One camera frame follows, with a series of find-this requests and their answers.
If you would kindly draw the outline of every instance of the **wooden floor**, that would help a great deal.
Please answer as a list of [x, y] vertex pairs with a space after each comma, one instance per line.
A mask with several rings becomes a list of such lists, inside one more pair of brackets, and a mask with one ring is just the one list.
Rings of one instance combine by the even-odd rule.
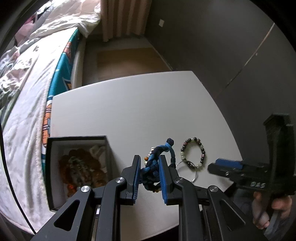
[[170, 71], [153, 48], [101, 51], [97, 54], [98, 81]]

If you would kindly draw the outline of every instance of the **bed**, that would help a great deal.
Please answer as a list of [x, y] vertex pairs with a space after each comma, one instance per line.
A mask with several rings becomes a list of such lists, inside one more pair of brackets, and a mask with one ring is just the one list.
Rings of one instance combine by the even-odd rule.
[[[2, 91], [6, 99], [0, 112], [7, 167], [18, 201], [36, 231], [54, 214], [44, 183], [52, 98], [81, 86], [85, 40], [99, 20], [100, 0], [59, 1], [44, 23], [7, 57], [12, 65], [0, 78], [1, 89], [8, 90]], [[2, 165], [0, 182], [1, 214], [32, 233]]]

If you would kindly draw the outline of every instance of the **blue gripper pad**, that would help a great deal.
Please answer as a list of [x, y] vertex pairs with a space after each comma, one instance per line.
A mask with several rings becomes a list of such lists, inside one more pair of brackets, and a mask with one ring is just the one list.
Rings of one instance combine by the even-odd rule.
[[165, 179], [163, 163], [160, 158], [158, 161], [158, 165], [159, 165], [159, 179], [160, 179], [161, 193], [163, 195], [163, 200], [164, 200], [165, 204], [167, 204], [167, 202], [168, 202], [167, 182]]
[[141, 165], [141, 160], [139, 159], [136, 167], [135, 179], [133, 181], [133, 203], [136, 203], [136, 199], [138, 197], [140, 170], [141, 170], [140, 165]]
[[215, 164], [222, 167], [236, 168], [239, 170], [243, 169], [243, 164], [240, 161], [232, 161], [232, 160], [218, 158]]

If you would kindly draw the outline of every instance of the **human hand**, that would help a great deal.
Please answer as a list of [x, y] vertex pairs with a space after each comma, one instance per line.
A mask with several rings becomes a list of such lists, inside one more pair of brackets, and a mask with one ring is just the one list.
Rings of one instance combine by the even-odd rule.
[[[253, 217], [256, 219], [261, 211], [261, 199], [262, 195], [260, 192], [254, 192], [254, 201], [252, 203]], [[272, 201], [271, 208], [274, 210], [280, 210], [281, 219], [285, 219], [289, 216], [292, 207], [292, 198], [291, 196], [285, 196], [282, 198], [276, 198]], [[258, 224], [256, 225], [259, 229], [264, 229], [269, 226], [269, 216], [266, 212], [261, 216]]]

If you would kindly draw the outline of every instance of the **pink curtain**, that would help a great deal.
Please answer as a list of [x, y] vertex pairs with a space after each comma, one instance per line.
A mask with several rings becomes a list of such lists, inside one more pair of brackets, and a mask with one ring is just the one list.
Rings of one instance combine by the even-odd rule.
[[145, 33], [152, 0], [101, 0], [103, 41]]

